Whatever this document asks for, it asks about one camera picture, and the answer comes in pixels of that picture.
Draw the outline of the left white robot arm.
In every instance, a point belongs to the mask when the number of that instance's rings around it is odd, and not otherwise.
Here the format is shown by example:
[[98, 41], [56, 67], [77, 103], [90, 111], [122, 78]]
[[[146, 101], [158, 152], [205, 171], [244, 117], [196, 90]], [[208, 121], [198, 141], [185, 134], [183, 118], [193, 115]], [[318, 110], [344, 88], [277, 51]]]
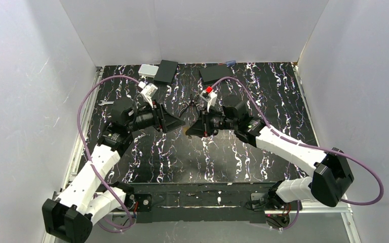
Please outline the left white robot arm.
[[129, 98], [114, 101], [110, 119], [89, 161], [56, 199], [44, 202], [42, 213], [46, 232], [67, 242], [85, 242], [93, 226], [118, 207], [133, 221], [124, 204], [133, 188], [125, 183], [107, 184], [104, 177], [133, 142], [133, 132], [152, 127], [165, 134], [184, 125], [185, 121], [168, 113], [156, 100], [138, 108]]

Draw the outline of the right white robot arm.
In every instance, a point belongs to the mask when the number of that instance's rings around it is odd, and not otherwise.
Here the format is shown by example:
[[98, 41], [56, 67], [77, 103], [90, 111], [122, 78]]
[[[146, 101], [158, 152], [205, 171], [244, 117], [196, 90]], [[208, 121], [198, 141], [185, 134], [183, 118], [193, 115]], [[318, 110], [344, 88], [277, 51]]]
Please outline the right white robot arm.
[[264, 199], [253, 202], [255, 207], [266, 204], [278, 208], [306, 199], [335, 207], [353, 183], [354, 176], [341, 150], [333, 148], [323, 152], [308, 148], [303, 142], [279, 133], [260, 118], [251, 116], [246, 104], [236, 96], [224, 98], [222, 109], [203, 108], [186, 135], [202, 138], [217, 135], [220, 130], [230, 130], [240, 141], [271, 152], [307, 174], [300, 179], [278, 181]]

